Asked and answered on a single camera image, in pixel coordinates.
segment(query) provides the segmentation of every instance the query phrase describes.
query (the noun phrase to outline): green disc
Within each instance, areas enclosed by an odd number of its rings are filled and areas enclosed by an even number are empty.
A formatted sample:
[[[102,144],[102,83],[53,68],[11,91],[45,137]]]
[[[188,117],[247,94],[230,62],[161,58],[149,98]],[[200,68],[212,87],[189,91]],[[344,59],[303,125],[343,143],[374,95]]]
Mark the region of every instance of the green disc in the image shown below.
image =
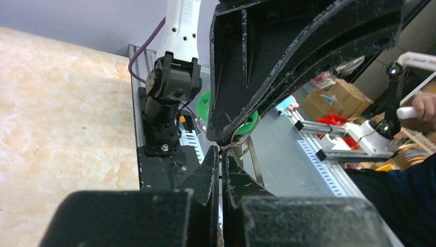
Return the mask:
[[[209,119],[210,91],[200,96],[197,102],[197,115],[207,121]]]
[[[256,125],[256,122],[259,120],[258,111],[253,112],[249,118],[244,121],[244,126],[242,126],[237,132],[236,135],[243,135],[250,132]]]

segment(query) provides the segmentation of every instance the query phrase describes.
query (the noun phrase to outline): marble table surface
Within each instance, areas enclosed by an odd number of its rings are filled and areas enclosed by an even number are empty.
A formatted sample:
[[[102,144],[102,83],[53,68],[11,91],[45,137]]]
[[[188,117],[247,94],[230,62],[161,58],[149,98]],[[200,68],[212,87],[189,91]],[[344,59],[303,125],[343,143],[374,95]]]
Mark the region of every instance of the marble table surface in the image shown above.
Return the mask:
[[[77,190],[136,190],[128,58],[0,27],[0,246]]]

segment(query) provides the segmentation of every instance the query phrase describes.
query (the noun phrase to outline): black pants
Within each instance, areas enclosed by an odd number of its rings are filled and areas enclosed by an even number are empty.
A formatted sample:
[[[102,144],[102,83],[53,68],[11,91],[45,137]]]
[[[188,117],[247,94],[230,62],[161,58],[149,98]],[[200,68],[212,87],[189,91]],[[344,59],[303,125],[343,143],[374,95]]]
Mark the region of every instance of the black pants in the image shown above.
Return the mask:
[[[436,246],[434,225],[386,172],[346,172],[405,246]]]

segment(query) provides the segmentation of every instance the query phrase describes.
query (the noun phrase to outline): person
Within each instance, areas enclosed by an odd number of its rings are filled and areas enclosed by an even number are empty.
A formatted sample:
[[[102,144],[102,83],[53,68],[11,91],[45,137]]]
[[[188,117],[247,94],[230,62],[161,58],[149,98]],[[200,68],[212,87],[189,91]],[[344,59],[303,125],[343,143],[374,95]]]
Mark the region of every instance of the person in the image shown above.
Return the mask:
[[[417,111],[403,127],[436,131],[436,94],[416,94],[403,106]],[[404,171],[346,172],[405,246],[436,246],[436,154]]]

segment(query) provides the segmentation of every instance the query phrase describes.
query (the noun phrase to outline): wall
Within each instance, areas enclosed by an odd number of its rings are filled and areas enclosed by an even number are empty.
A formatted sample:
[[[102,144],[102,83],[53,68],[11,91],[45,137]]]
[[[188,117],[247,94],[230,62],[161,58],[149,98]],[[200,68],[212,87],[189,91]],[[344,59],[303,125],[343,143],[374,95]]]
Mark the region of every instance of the wall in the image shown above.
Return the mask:
[[[209,64],[209,29],[218,0],[203,0],[199,61]],[[165,0],[1,0],[0,26],[127,56],[166,15]],[[149,47],[156,50],[160,36]]]
[[[432,0],[400,35],[398,46],[386,50],[366,69],[354,84],[369,98],[375,100],[387,88],[382,67],[408,51],[427,53],[436,43],[436,1]]]

